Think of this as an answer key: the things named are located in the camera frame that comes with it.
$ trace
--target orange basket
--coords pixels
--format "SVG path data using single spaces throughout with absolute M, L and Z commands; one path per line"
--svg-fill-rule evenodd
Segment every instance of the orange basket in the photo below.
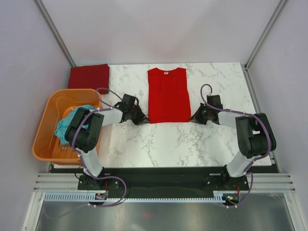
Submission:
M 48 100 L 43 118 L 34 140 L 32 152 L 36 159 L 58 165 L 81 165 L 80 158 L 70 145 L 61 145 L 54 132 L 58 122 L 78 106 L 90 104 L 102 108 L 93 89 L 64 89 L 55 92 Z M 101 135 L 96 146 L 99 153 Z

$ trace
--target folded red cloth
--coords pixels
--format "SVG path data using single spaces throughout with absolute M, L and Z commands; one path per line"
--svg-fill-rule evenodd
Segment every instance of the folded red cloth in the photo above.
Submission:
M 97 89 L 109 88 L 109 66 L 107 64 L 92 66 L 77 66 L 71 68 L 68 80 L 68 89 Z
M 191 107 L 187 91 L 186 69 L 148 71 L 149 119 L 151 124 L 188 122 Z

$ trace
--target white wall panel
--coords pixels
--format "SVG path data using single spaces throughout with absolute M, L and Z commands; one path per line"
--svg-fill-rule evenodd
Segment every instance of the white wall panel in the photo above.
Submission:
M 42 0 L 77 65 L 245 63 L 278 0 Z
M 22 228 L 46 162 L 32 144 L 49 96 L 69 65 L 31 0 L 0 1 L 0 230 Z
M 308 1 L 288 1 L 250 73 L 277 140 L 280 170 L 290 173 L 308 216 Z

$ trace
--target gray floor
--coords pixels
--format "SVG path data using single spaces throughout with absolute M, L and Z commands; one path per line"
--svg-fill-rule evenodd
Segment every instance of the gray floor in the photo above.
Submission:
M 45 202 L 49 216 L 81 203 Z M 83 207 L 50 220 L 41 214 L 38 231 L 293 231 L 283 194 L 251 194 L 237 209 L 209 203 L 123 203 Z

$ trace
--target teal cloth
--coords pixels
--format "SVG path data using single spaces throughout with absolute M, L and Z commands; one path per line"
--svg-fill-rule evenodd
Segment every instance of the teal cloth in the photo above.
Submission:
M 93 107 L 92 105 L 83 105 L 83 106 L 79 106 L 79 107 L 77 107 L 77 108 L 74 108 L 74 109 L 72 110 L 72 112 L 71 112 L 70 114 L 68 114 L 67 117 L 65 117 L 65 118 L 63 118 L 63 119 L 61 119 L 61 120 L 59 121 L 59 123 L 58 123 L 58 125 L 57 125 L 57 129 L 56 129 L 56 131 L 54 132 L 54 134 L 60 139 L 60 144 L 61 144 L 61 145 L 67 145 L 67 144 L 69 144 L 69 143 L 65 140 L 65 138 L 64 138 L 65 132 L 66 132 L 66 130 L 67 130 L 69 124 L 71 123 L 71 121 L 72 121 L 72 119 L 73 119 L 73 117 L 74 117 L 74 115 L 75 115 L 77 109 L 80 108 L 80 107 L 84 107 L 84 108 L 89 109 L 89 110 L 94 109 L 94 107 Z

